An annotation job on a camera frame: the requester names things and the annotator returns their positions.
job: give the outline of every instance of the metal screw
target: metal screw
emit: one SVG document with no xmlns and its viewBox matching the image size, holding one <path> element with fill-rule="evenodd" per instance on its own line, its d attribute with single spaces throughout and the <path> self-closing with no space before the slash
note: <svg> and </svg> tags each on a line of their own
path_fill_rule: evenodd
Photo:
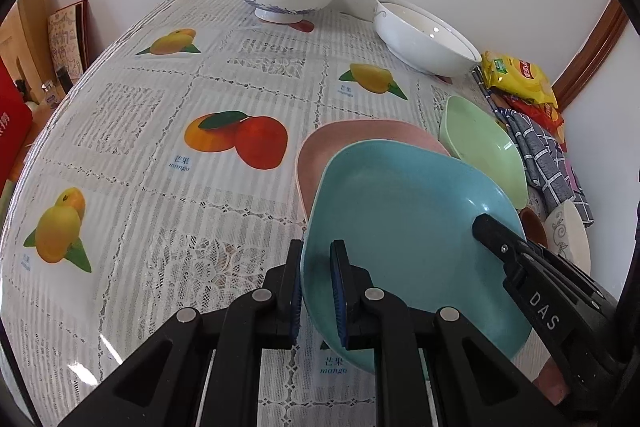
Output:
<svg viewBox="0 0 640 427">
<path fill-rule="evenodd" d="M 367 288 L 364 291 L 364 296 L 370 301 L 379 301 L 385 296 L 385 293 L 380 288 Z"/>
<path fill-rule="evenodd" d="M 178 322 L 191 322 L 196 318 L 196 310 L 193 308 L 182 308 L 181 310 L 178 310 L 177 314 L 175 314 L 175 318 L 178 319 Z"/>
<path fill-rule="evenodd" d="M 460 318 L 460 312 L 455 308 L 446 307 L 440 310 L 440 317 L 447 322 L 455 322 Z"/>
<path fill-rule="evenodd" d="M 254 301 L 265 302 L 271 299 L 271 291 L 267 288 L 258 288 L 251 296 L 254 298 Z"/>
</svg>

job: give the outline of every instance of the gray plaid cloth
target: gray plaid cloth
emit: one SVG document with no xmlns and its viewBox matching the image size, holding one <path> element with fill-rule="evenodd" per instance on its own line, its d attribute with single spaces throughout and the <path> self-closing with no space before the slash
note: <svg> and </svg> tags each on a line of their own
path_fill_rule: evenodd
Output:
<svg viewBox="0 0 640 427">
<path fill-rule="evenodd" d="M 542 191 L 547 211 L 551 213 L 564 200 L 574 200 L 582 223 L 585 227 L 592 225 L 593 215 L 589 203 L 573 169 L 576 190 L 571 188 L 564 153 L 558 141 L 528 116 L 513 109 L 497 107 L 484 87 L 480 71 L 474 70 L 472 75 L 495 117 L 504 124 L 511 141 L 520 152 L 527 184 Z"/>
</svg>

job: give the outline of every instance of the brown bowl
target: brown bowl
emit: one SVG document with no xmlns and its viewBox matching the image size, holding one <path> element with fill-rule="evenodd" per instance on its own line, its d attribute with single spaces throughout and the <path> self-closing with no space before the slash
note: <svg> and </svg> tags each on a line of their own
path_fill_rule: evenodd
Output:
<svg viewBox="0 0 640 427">
<path fill-rule="evenodd" d="M 548 248 L 548 242 L 546 241 L 545 226 L 540 221 L 538 214 L 531 210 L 528 206 L 525 206 L 520 212 L 520 222 L 524 229 L 524 235 L 530 241 L 538 243 L 545 248 Z"/>
</svg>

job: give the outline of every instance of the teal plate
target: teal plate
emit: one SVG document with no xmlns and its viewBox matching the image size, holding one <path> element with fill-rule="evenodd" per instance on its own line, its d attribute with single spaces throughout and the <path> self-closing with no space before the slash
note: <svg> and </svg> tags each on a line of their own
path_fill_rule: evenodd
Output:
<svg viewBox="0 0 640 427">
<path fill-rule="evenodd" d="M 347 351 L 338 338 L 329 245 L 343 239 L 375 286 L 414 308 L 459 309 L 513 358 L 531 326 L 502 288 L 502 263 L 471 234 L 484 213 L 524 238 L 505 193 L 460 160 L 391 140 L 340 150 L 322 175 L 302 252 L 305 306 L 326 343 L 374 372 L 372 350 Z"/>
</svg>

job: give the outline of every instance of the chip bag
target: chip bag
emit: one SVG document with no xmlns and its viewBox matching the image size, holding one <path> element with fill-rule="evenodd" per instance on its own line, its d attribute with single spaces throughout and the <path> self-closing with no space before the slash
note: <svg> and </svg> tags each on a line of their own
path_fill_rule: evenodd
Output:
<svg viewBox="0 0 640 427">
<path fill-rule="evenodd" d="M 484 52 L 482 73 L 484 73 L 484 85 L 488 88 L 497 87 L 523 100 L 538 105 L 550 103 L 558 108 L 558 102 L 548 78 L 535 64 L 509 55 Z"/>
</svg>

